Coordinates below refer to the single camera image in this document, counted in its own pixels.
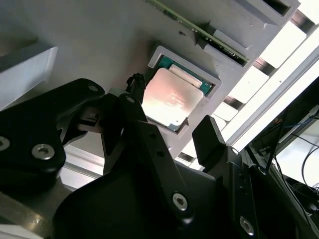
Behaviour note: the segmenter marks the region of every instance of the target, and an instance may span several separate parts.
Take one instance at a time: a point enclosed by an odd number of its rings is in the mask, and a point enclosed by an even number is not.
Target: black cable
[[[309,144],[311,144],[311,145],[313,145],[313,146],[319,147],[319,145],[316,145],[316,144],[314,144],[314,143],[311,143],[310,141],[308,141],[308,140],[306,140],[306,139],[300,137],[299,135],[296,135],[296,134],[294,134],[294,133],[292,133],[291,135],[293,135],[293,136],[295,136],[295,137],[297,137],[297,138],[300,138],[300,139],[302,139],[303,141],[305,141],[305,142],[307,142],[307,143],[309,143]]]
[[[285,177],[284,177],[284,175],[283,175],[283,172],[281,171],[281,167],[280,167],[280,165],[279,165],[279,163],[278,163],[278,161],[277,161],[277,157],[276,157],[276,156],[274,156],[274,160],[275,160],[275,162],[276,162],[276,164],[277,164],[277,166],[278,166],[278,171],[279,171],[279,173],[280,173],[280,175],[281,175],[281,178],[282,178],[283,181],[284,181],[285,186],[288,188],[288,190],[291,192],[292,196],[294,197],[295,201],[296,201],[296,202],[299,204],[299,206],[301,207],[301,209],[302,209],[302,211],[303,211],[303,213],[304,213],[304,216],[305,216],[305,218],[306,218],[306,221],[307,221],[308,225],[311,227],[311,224],[310,224],[308,215],[307,215],[307,213],[306,213],[304,207],[302,206],[301,202],[299,202],[298,198],[297,198],[296,195],[293,193],[293,191],[291,191],[291,190],[289,189],[289,187],[288,187],[288,184],[287,184],[287,182],[286,182],[286,180],[285,180]]]
[[[288,113],[288,109],[285,110],[285,113],[284,113],[284,116],[283,116],[283,120],[281,122],[280,129],[279,129],[278,134],[277,134],[276,143],[274,144],[272,150],[270,151],[270,155],[269,155],[268,162],[267,162],[267,165],[266,165],[266,171],[269,171],[270,166],[271,166],[271,162],[272,162],[273,158],[275,157],[276,148],[277,148],[277,145],[279,143],[279,140],[280,140],[281,135],[282,135],[283,130],[284,130],[284,125],[285,125],[287,113]]]
[[[310,157],[310,155],[312,155],[312,153],[314,153],[315,151],[317,151],[319,149],[319,147],[317,147],[317,148],[315,148],[315,149],[313,149],[311,152],[309,152],[308,154],[307,154],[307,156],[305,157],[305,159],[304,159],[304,161],[303,161],[303,164],[302,164],[302,166],[301,166],[301,176],[303,177],[303,181],[304,181],[304,183],[305,183],[305,185],[311,190],[311,191],[313,191],[314,193],[317,193],[313,188],[311,188],[308,184],[307,184],[307,182],[306,182],[306,180],[305,180],[305,165],[306,165],[306,161],[308,160],[308,158]]]

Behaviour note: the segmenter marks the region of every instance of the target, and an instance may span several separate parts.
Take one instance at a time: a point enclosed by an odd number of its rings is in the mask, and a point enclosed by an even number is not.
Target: processor chip
[[[165,68],[160,68],[148,83],[144,99],[145,114],[167,127],[181,125],[204,93]]]

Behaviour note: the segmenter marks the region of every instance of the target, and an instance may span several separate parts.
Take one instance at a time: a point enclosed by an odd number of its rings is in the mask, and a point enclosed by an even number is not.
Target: wire
[[[297,138],[300,138],[300,139],[302,139],[303,141],[305,141],[305,142],[307,142],[307,143],[309,143],[309,144],[311,144],[311,145],[313,145],[313,146],[319,147],[319,145],[316,145],[316,144],[314,144],[314,143],[311,143],[310,141],[306,140],[305,138],[300,137],[299,135],[296,135],[296,134],[294,134],[294,133],[292,133],[291,135],[293,135],[293,136],[295,136],[295,137],[297,137]]]
[[[274,144],[272,150],[270,150],[268,162],[267,162],[267,165],[266,165],[266,171],[269,171],[269,168],[270,168],[270,166],[271,166],[271,162],[272,162],[273,158],[275,157],[277,145],[278,145],[278,143],[279,143],[279,140],[280,140],[280,138],[281,138],[281,135],[283,134],[283,130],[284,130],[284,125],[285,125],[287,113],[288,113],[288,109],[285,110],[285,113],[284,113],[284,116],[283,116],[283,120],[282,120],[282,122],[281,122],[279,132],[278,132],[278,134],[277,134],[276,143]]]
[[[308,124],[308,123],[311,122],[312,120],[313,120],[313,118],[308,118],[305,122],[297,123],[297,124],[293,124],[293,125],[285,125],[284,128],[293,128],[293,127],[295,127],[295,126]]]
[[[296,201],[296,202],[299,204],[299,206],[301,207],[301,209],[302,209],[302,211],[303,211],[303,213],[304,213],[304,216],[305,216],[305,218],[306,218],[306,221],[307,221],[308,225],[311,227],[311,224],[310,224],[308,215],[307,215],[307,213],[306,213],[304,207],[302,206],[301,202],[299,202],[299,200],[298,200],[298,198],[296,197],[296,195],[295,195],[295,194],[293,193],[293,191],[291,191],[291,189],[289,188],[288,183],[286,182],[286,180],[285,180],[285,178],[284,178],[283,172],[281,171],[281,167],[280,167],[280,165],[279,165],[279,163],[278,163],[277,157],[276,157],[275,155],[274,155],[274,160],[275,160],[275,162],[276,162],[276,164],[277,164],[277,166],[278,166],[278,171],[279,171],[279,173],[280,173],[280,175],[281,175],[281,178],[282,178],[283,181],[284,181],[285,186],[288,188],[288,190],[291,192],[292,196],[294,197],[295,201]]]
[[[307,182],[306,182],[306,180],[305,180],[305,165],[306,165],[306,161],[308,160],[308,158],[310,157],[310,155],[312,155],[312,153],[314,153],[315,151],[317,151],[319,149],[319,147],[317,147],[317,148],[315,148],[315,149],[313,149],[311,152],[309,152],[308,154],[307,154],[307,156],[305,157],[305,159],[304,159],[304,161],[303,161],[303,164],[302,164],[302,166],[301,166],[301,176],[302,176],[302,178],[303,178],[303,181],[304,181],[304,183],[305,183],[305,185],[311,190],[311,191],[313,191],[314,193],[317,193],[313,188],[311,188],[308,184],[307,184]]]

